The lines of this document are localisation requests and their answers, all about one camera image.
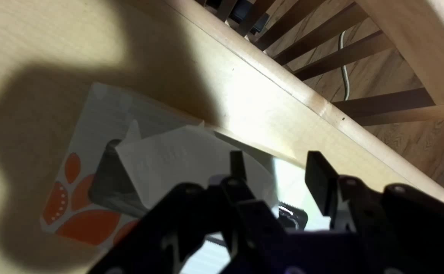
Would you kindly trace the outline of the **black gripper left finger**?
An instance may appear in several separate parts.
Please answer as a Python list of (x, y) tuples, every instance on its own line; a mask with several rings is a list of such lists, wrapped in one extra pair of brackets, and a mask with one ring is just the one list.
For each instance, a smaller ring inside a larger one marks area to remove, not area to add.
[(88, 274), (176, 274), (212, 233), (231, 257), (222, 274), (284, 273), (273, 242), (284, 230), (249, 190), (240, 151), (229, 152), (219, 183), (173, 187)]

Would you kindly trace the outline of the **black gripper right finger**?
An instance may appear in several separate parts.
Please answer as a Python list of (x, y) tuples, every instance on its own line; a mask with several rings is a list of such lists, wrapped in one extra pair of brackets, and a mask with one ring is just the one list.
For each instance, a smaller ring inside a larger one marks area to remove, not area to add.
[(377, 271), (444, 274), (444, 203), (404, 183), (381, 192), (307, 154), (305, 184), (330, 229), (358, 239)]

